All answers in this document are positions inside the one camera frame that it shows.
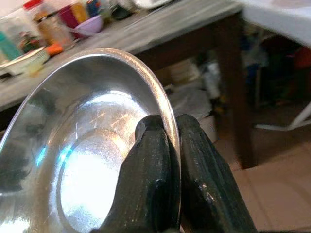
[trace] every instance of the purple bowl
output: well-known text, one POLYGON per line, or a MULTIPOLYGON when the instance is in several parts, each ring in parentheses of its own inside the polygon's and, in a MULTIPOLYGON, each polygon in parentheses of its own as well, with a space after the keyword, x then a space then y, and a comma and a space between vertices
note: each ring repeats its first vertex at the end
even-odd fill
POLYGON ((90 36, 90 34, 84 34, 83 32, 98 33, 101 31, 102 27, 103 27, 102 16, 98 15, 98 16, 88 19, 87 21, 84 21, 83 23, 75 27, 74 29, 79 31, 79 34, 90 36))

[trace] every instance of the gray countertop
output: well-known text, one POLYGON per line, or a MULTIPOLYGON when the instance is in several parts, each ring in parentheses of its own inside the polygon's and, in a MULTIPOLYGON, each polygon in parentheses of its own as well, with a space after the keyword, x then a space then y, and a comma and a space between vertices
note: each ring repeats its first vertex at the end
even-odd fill
POLYGON ((21 103, 62 61, 78 52, 113 47, 137 54, 241 9, 239 3, 229 0, 181 0, 151 13, 141 12, 116 22, 98 35, 50 59, 35 77, 19 75, 0 83, 0 111, 21 103))

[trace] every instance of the tiled floor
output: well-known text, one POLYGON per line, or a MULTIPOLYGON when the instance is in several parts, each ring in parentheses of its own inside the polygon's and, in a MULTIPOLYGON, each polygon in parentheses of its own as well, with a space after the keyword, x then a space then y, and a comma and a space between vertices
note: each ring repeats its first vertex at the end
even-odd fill
MULTIPOLYGON (((254 114, 254 122, 286 124, 304 107, 278 107, 254 114)), ((219 125, 219 153, 233 170, 258 230, 311 232, 311 126, 291 132, 253 129, 258 166, 241 170, 228 121, 219 125)))

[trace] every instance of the metal bowl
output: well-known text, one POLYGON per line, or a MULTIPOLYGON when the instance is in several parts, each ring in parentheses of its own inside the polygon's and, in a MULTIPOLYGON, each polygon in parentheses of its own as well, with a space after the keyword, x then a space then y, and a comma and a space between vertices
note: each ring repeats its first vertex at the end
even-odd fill
POLYGON ((65 61, 21 105, 0 143, 0 232, 89 232, 104 221, 145 116, 160 114, 179 159, 161 84, 136 57, 93 49, 65 61))

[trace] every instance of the wooden table leg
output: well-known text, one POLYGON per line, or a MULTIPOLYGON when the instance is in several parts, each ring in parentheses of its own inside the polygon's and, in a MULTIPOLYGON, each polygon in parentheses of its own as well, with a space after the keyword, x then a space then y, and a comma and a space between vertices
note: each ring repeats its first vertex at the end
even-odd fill
POLYGON ((242 169, 253 167, 256 160, 252 148, 251 125, 246 102, 245 78, 242 69, 239 15, 227 17, 214 24, 214 39, 222 78, 226 82, 235 149, 242 169))

